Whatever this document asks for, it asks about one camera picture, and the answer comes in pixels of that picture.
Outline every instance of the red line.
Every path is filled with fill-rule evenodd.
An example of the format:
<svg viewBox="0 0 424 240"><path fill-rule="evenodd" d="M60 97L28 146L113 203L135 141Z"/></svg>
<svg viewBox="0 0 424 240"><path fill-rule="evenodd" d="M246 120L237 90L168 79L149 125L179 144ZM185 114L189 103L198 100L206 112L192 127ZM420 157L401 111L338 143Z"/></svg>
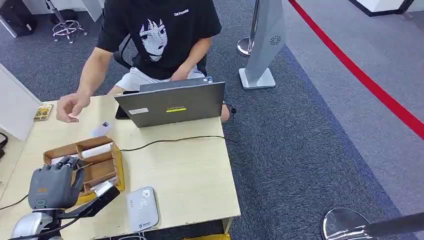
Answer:
<svg viewBox="0 0 424 240"><path fill-rule="evenodd" d="M424 124L365 74L312 20L296 0L288 0L303 20L347 69L403 123L424 140Z"/></svg>

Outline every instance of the person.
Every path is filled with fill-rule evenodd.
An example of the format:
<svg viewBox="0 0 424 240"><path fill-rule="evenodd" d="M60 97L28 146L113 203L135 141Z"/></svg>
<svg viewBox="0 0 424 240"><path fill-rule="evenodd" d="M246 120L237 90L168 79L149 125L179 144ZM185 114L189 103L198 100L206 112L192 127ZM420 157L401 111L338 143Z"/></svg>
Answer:
<svg viewBox="0 0 424 240"><path fill-rule="evenodd" d="M105 80L113 52L128 34L138 51L134 67L109 95L138 91L143 84L204 77L197 63L221 29L213 0L106 0L97 45L82 69L77 91L58 101L56 118L79 121L77 116ZM229 116L223 104L221 121Z"/></svg>

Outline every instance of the cardboard box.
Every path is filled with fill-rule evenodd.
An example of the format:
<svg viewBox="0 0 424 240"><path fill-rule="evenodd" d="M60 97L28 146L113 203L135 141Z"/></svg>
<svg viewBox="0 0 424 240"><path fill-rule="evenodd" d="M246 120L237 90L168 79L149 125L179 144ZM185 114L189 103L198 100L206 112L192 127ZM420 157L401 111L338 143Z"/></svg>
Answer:
<svg viewBox="0 0 424 240"><path fill-rule="evenodd" d="M81 154L83 151L110 143L112 145L108 152L87 158L83 158ZM50 165L52 159L75 154L82 160L84 166L91 164L84 168L84 187L79 194L76 205L81 205L95 199L96 194L90 189L114 177L117 177L114 183L116 188L121 192L125 190L121 151L112 139L106 136L100 136L48 150L44 153L44 164Z"/></svg>

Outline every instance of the gray carpet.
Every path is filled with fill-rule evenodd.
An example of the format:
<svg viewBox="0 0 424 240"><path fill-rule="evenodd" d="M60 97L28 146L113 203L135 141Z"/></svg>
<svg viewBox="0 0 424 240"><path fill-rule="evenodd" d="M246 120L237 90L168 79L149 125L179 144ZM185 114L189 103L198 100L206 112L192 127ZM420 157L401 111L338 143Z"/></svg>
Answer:
<svg viewBox="0 0 424 240"><path fill-rule="evenodd" d="M215 0L215 4L223 30L208 54L207 70L227 82L226 101L238 110L234 124L223 126L227 137L239 140L227 143L241 208L231 238L321 239L321 218L335 207L355 209L371 222L399 216L288 48L270 66L275 88L242 89L237 72L247 59L237 54L235 45L247 36L252 6L245 0ZM0 63L43 101L72 93L99 30L87 14L80 16L89 35L80 36L74 45L53 43L50 25L42 16L35 34L0 40ZM124 73L123 67L112 63L97 94L106 93ZM147 239L176 240L222 230L216 222L194 228L152 232ZM408 234L382 239L416 238Z"/></svg>

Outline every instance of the hand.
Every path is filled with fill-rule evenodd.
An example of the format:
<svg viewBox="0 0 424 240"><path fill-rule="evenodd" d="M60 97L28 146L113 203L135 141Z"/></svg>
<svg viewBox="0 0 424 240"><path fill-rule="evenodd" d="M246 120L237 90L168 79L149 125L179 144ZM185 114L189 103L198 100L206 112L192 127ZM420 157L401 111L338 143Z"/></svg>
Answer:
<svg viewBox="0 0 424 240"><path fill-rule="evenodd" d="M90 97L72 93L63 96L57 102L56 119L65 123L78 123L78 114L90 104Z"/></svg>
<svg viewBox="0 0 424 240"><path fill-rule="evenodd" d="M191 67L188 67L182 64L181 66L179 66L176 72L173 73L170 80L171 81L186 80L189 77L189 73L191 70L192 70Z"/></svg>

